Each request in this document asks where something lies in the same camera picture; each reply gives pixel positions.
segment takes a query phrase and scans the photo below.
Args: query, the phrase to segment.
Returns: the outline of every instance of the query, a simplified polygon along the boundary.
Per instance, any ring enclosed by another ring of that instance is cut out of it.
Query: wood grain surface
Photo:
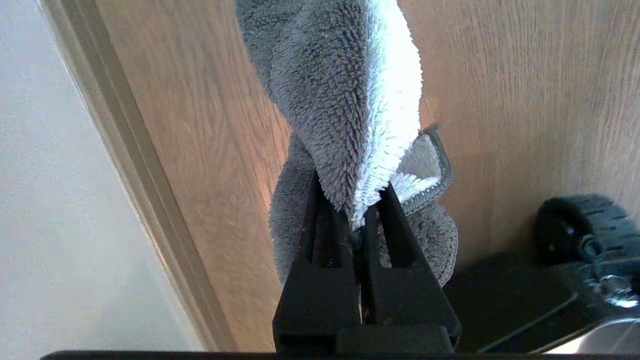
[[[240,350],[271,350],[267,215],[289,128],[229,0],[99,0]],[[400,0],[422,57],[421,122],[456,167],[458,268],[528,249],[544,199],[602,192],[640,218],[640,1]]]

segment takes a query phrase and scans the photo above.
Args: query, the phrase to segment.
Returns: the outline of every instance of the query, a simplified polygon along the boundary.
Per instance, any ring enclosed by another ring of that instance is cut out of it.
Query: gray microfiber towel
[[[292,127],[269,216],[280,280],[317,171],[333,210],[344,209],[354,231],[391,182],[445,283],[458,232],[436,202],[451,167],[436,131],[418,134],[420,59],[396,2],[238,0],[236,15],[257,75]]]

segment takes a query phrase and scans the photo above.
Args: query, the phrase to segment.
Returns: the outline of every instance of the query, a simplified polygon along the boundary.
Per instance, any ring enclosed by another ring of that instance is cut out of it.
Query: black rubber wheel
[[[534,230],[544,265],[640,255],[640,233],[626,211],[603,195],[554,197],[538,210]]]

